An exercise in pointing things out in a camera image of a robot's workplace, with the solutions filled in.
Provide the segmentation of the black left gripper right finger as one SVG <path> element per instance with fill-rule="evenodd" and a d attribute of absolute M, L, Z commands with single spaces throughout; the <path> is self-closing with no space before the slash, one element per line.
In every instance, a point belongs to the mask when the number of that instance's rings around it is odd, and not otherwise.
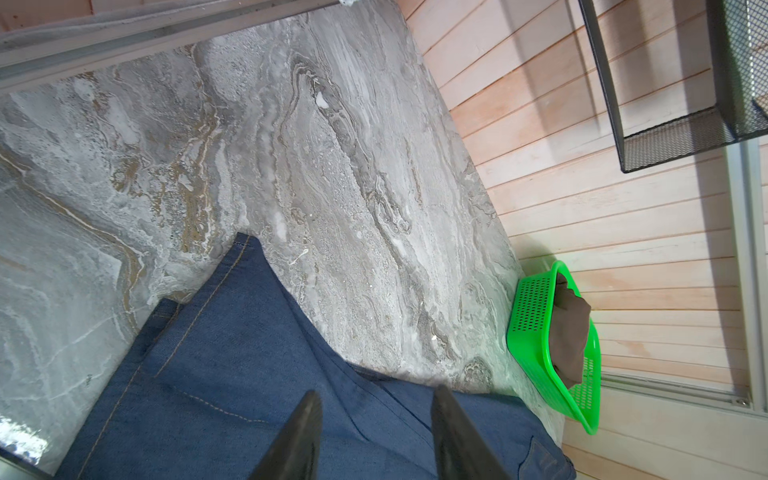
<path fill-rule="evenodd" d="M 510 479 L 445 385 L 435 389 L 430 413 L 438 479 Z"/>

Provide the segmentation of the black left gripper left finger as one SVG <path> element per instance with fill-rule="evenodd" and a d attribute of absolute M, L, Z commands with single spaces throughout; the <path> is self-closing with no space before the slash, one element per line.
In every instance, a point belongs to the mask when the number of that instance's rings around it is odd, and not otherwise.
<path fill-rule="evenodd" d="M 249 479 L 316 479 L 322 422 L 322 400 L 316 391 L 309 390 Z"/>

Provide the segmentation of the dark blue denim jeans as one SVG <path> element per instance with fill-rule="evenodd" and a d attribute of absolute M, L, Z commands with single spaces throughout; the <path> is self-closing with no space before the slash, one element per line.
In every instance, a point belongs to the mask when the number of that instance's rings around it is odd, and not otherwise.
<path fill-rule="evenodd" d="M 345 361 L 241 233 L 187 304 L 157 305 L 56 475 L 244 479 L 311 390 L 320 478 L 436 477 L 433 389 Z"/>

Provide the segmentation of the folded dark brown trousers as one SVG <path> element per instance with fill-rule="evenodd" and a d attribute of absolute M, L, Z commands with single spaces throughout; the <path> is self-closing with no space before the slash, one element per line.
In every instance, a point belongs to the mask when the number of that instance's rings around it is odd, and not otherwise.
<path fill-rule="evenodd" d="M 584 350 L 590 328 L 591 306 L 569 286 L 567 279 L 556 277 L 550 321 L 550 358 L 567 389 L 583 381 Z"/>

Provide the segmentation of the green perforated plastic basket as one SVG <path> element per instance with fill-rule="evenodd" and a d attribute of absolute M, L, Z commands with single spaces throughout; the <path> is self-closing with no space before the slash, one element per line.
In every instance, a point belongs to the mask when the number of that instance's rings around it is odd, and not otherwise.
<path fill-rule="evenodd" d="M 555 306 L 556 283 L 562 276 L 580 297 L 579 288 L 566 263 L 556 260 L 549 271 L 523 278 L 517 290 L 507 330 L 509 352 L 531 380 L 548 406 L 581 423 L 589 435 L 600 422 L 602 355 L 593 322 L 583 350 L 582 382 L 566 387 L 553 364 L 550 330 Z"/>

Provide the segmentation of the black mesh wall basket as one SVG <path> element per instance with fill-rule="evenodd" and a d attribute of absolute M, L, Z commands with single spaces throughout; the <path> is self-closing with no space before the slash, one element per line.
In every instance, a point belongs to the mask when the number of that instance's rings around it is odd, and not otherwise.
<path fill-rule="evenodd" d="M 766 135 L 766 2 L 579 9 L 623 173 Z"/>

